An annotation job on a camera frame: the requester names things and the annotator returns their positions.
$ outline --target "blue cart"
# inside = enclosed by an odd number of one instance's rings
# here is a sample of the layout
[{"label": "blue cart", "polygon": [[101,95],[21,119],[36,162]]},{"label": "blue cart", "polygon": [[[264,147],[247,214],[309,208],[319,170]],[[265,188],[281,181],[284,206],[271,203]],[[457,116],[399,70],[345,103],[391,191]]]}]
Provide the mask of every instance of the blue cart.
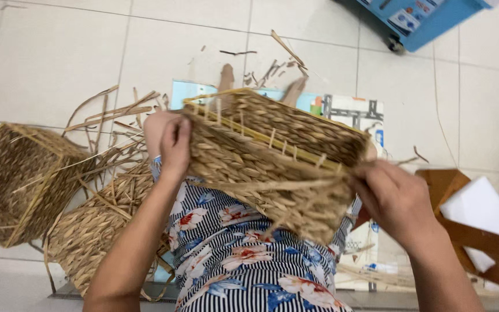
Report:
[{"label": "blue cart", "polygon": [[415,52],[495,0],[357,0],[396,33],[389,49]]}]

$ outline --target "woman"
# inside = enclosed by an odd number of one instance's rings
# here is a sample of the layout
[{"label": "woman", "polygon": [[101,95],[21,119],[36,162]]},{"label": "woman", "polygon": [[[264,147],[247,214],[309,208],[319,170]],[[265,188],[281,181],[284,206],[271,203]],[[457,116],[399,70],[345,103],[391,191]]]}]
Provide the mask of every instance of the woman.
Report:
[{"label": "woman", "polygon": [[[191,124],[155,113],[144,123],[155,185],[101,262],[85,311],[139,310],[140,289],[161,233],[169,227],[180,311],[349,311],[334,297],[333,274],[352,227],[344,218],[332,244],[287,231],[217,190],[189,185]],[[352,185],[368,213],[409,254],[423,311],[482,311],[482,305],[436,221],[425,181],[374,161],[354,171]],[[357,214],[360,202],[353,204]]]}]

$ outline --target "woven basket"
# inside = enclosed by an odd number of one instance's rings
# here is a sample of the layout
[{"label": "woven basket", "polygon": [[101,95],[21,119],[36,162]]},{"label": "woven basket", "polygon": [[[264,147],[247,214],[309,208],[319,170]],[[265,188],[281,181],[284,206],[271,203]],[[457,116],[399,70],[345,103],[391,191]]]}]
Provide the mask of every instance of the woven basket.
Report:
[{"label": "woven basket", "polygon": [[[0,245],[7,248],[42,236],[80,187],[67,182],[91,170],[95,160],[52,131],[0,125]],[[13,192],[29,182],[28,188]]]},{"label": "woven basket", "polygon": [[[48,231],[48,255],[57,261],[84,296],[99,263],[148,195],[153,177],[144,161],[127,173],[118,174],[109,185],[83,205],[59,217]],[[163,233],[156,261],[169,273],[173,269],[160,257],[169,251],[168,233]]]},{"label": "woven basket", "polygon": [[[202,99],[228,96],[220,114]],[[184,101],[193,123],[190,173],[301,237],[328,244],[354,194],[348,169],[369,135],[236,89]]]}]

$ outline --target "white tile floor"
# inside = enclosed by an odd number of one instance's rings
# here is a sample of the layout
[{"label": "white tile floor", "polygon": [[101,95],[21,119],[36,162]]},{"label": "white tile floor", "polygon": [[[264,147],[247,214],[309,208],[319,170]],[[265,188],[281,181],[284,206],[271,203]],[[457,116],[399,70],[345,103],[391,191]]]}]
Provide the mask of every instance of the white tile floor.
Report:
[{"label": "white tile floor", "polygon": [[[434,168],[487,175],[499,191],[499,7],[397,56],[355,0],[0,0],[0,122],[59,131],[79,103],[115,84],[109,106],[121,107],[133,86],[143,95],[171,94],[172,79],[217,84],[224,63],[241,87],[244,73],[259,79],[288,59],[271,29],[308,65],[308,91],[385,103],[393,159],[417,145]],[[299,75],[288,69],[268,87]],[[94,103],[83,116],[99,112]],[[41,260],[27,248],[0,257]]]}]

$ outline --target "striped dress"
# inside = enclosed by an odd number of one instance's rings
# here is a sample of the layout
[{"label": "striped dress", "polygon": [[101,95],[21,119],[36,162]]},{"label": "striped dress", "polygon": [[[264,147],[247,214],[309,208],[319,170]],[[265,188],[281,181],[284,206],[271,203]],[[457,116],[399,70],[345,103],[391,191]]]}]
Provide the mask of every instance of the striped dress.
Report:
[{"label": "striped dress", "polygon": [[[161,157],[151,163],[158,180]],[[361,208],[351,206],[352,215]],[[182,182],[169,217],[177,311],[351,311],[333,294],[334,274],[354,221],[344,218],[332,243],[317,245],[276,230],[223,192]]]}]

